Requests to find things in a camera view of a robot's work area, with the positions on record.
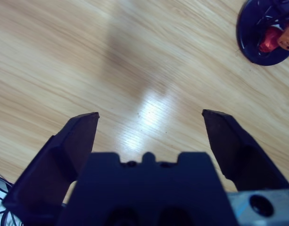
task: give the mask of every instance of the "small toy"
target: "small toy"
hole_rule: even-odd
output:
[[[258,65],[289,57],[289,0],[248,0],[239,14],[237,40],[244,56]]]

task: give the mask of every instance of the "screw hole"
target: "screw hole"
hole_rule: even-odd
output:
[[[129,166],[129,167],[135,167],[135,166],[137,166],[137,162],[135,162],[135,161],[129,161],[129,162],[127,162],[126,165]]]
[[[261,216],[270,217],[274,213],[274,208],[268,199],[261,195],[253,195],[250,197],[251,208]]]

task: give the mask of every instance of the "wood grain surface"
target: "wood grain surface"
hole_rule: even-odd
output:
[[[99,112],[95,152],[210,150],[203,109],[232,114],[289,180],[289,58],[250,63],[244,0],[0,0],[0,173],[14,182],[67,120]],[[235,190],[220,171],[226,190]]]

